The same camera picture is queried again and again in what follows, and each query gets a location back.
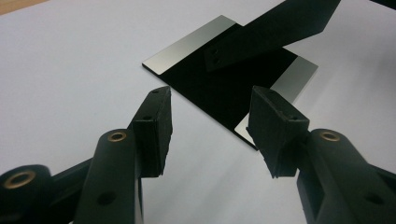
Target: white table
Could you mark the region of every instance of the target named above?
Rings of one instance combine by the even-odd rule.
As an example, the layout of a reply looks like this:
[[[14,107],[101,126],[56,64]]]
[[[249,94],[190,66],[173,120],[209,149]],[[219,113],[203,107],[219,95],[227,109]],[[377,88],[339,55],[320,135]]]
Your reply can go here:
[[[0,173],[53,174],[90,158],[164,86],[141,63],[219,15],[247,24],[281,1],[61,1],[0,16]],[[295,106],[310,130],[346,135],[396,173],[396,11],[344,0],[326,30],[287,46],[318,65]],[[272,179],[262,155],[180,94],[164,176],[145,179],[145,221],[305,223],[296,178]]]

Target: brown wooden surface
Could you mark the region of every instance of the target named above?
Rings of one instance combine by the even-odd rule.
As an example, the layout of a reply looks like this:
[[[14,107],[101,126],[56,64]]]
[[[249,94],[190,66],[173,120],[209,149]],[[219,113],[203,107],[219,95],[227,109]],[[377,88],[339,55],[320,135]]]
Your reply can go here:
[[[48,0],[0,0],[0,15],[46,1]]]

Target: silver strip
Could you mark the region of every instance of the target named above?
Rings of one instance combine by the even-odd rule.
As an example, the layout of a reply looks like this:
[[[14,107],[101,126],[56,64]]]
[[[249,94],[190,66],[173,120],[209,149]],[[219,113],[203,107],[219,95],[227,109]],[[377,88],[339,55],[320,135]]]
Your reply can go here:
[[[276,83],[274,83],[271,89],[277,91],[290,103],[293,103],[317,69],[318,66],[316,64],[302,57],[297,57]],[[253,139],[248,134],[247,126],[248,114],[239,122],[234,130],[254,145]]]
[[[211,39],[226,31],[235,24],[234,21],[219,16],[189,35],[184,36],[176,43],[163,49],[156,55],[143,62],[148,69],[161,75],[176,63],[189,56]]]

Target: round hole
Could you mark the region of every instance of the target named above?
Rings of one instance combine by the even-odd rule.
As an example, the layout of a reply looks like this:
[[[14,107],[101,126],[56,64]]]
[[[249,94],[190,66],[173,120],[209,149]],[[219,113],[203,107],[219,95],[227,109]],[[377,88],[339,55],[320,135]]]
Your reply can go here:
[[[324,132],[321,133],[320,136],[327,141],[338,142],[340,141],[340,137],[335,133]]]
[[[384,204],[384,200],[382,200],[381,197],[379,197],[377,194],[368,192],[365,196],[364,199],[368,201],[369,203],[375,203],[375,204]]]
[[[35,172],[33,171],[23,171],[15,175],[12,175],[4,183],[4,188],[6,189],[17,189],[19,187],[29,184],[33,179],[35,179]]]
[[[109,205],[116,199],[116,193],[114,191],[107,191],[99,195],[97,202],[100,205]]]
[[[119,142],[126,138],[126,133],[112,133],[107,140],[110,142]]]
[[[220,62],[219,58],[216,58],[216,59],[213,60],[213,63],[219,63],[219,62]]]

